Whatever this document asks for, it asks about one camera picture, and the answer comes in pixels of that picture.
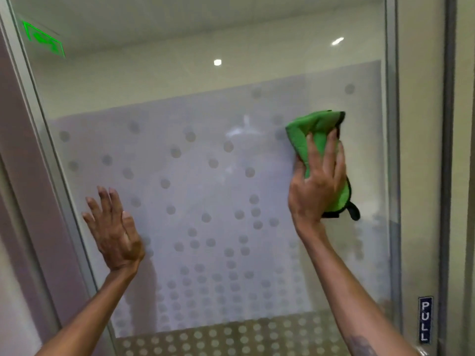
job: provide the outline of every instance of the emergency exit sign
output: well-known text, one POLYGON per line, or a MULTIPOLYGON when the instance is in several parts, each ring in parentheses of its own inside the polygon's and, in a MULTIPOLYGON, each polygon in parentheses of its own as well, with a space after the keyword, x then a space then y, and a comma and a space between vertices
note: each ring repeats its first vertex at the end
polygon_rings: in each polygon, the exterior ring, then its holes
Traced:
POLYGON ((26 21, 23 21, 23 27, 25 27, 28 40, 41 44, 43 47, 48 48, 56 55, 65 57, 63 45, 60 41, 56 40, 54 37, 51 37, 46 32, 34 27, 32 24, 27 23, 26 21))

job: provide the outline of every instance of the recessed light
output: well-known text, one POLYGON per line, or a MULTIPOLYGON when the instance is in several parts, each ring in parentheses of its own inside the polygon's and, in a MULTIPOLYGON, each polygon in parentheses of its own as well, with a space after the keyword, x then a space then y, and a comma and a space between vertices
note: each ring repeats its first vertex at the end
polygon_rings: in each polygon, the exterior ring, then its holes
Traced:
POLYGON ((332 42, 332 45, 333 46, 338 45, 344 39, 345 39, 344 37, 337 38, 335 41, 332 42))

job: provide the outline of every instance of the hand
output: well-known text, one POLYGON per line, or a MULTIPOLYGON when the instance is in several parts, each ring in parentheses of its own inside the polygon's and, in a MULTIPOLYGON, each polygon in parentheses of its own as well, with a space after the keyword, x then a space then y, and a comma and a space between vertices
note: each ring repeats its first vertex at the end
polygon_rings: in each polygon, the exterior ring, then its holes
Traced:
POLYGON ((109 193, 98 186, 102 211, 96 200, 86 197, 91 214, 83 212, 89 230, 104 256, 107 267, 111 270, 130 269, 137 272, 140 261, 145 256, 142 241, 132 216, 122 209, 119 194, 113 188, 109 193))
POLYGON ((346 181, 345 154, 336 130, 327 136, 323 159, 312 134, 307 135, 307 149, 310 177, 304 179, 305 165, 297 156, 288 198, 292 220, 301 238, 320 225, 322 214, 335 201, 346 181))

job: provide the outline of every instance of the cleaning cloth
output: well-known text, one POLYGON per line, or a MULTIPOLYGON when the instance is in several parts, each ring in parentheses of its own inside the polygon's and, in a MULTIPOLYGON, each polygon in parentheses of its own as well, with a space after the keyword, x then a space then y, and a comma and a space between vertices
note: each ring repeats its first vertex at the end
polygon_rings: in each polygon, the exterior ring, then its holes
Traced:
MULTIPOLYGON (((286 127, 287 136, 295 152, 300 156, 306 166, 305 178, 310 176, 308 167, 308 150, 306 136, 312 133, 318 151, 324 154, 327 135, 333 129, 337 129, 337 137, 340 138, 340 125, 345 119, 344 111, 317 111, 307 116, 302 116, 291 121, 286 127)), ((336 201, 325 210, 324 218, 337 218, 344 211, 348 210, 353 220, 360 218, 358 208, 350 201, 352 188, 350 181, 346 178, 345 186, 340 191, 336 201)))

